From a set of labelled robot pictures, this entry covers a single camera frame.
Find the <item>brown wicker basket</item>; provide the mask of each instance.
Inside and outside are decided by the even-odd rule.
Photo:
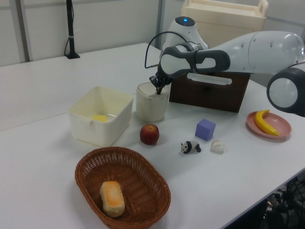
[[[102,222],[111,229],[147,229],[168,210],[171,193],[164,178],[139,153],[123,147],[95,149],[76,166],[76,183]],[[100,188],[117,181],[124,196],[123,214],[112,219],[103,212]]]

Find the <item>panda figurine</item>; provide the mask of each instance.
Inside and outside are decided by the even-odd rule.
[[[199,143],[196,141],[186,141],[184,144],[181,143],[181,152],[184,154],[188,154],[192,149],[197,152],[201,152],[201,148]]]

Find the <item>bread loaf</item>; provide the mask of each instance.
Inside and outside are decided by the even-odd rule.
[[[100,194],[103,200],[103,209],[108,216],[116,218],[123,214],[125,202],[118,182],[104,182],[101,186]]]

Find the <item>white crumpled object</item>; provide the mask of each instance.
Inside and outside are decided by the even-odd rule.
[[[223,153],[224,152],[224,143],[222,143],[219,140],[213,141],[211,145],[211,149],[217,153]]]

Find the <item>purple block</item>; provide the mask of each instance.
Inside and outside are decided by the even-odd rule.
[[[197,124],[195,136],[208,141],[213,136],[215,127],[216,123],[203,119]]]

